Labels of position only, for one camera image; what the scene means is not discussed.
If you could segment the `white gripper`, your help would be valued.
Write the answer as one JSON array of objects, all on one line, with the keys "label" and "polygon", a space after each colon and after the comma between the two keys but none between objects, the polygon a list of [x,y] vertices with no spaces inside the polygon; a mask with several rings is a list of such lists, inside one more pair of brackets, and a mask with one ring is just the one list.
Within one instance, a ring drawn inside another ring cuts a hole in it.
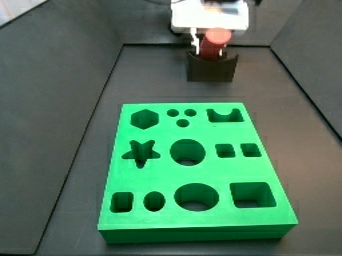
[{"label": "white gripper", "polygon": [[197,29],[245,31],[249,24],[245,0],[171,0],[171,29],[191,35],[195,54],[200,53]]}]

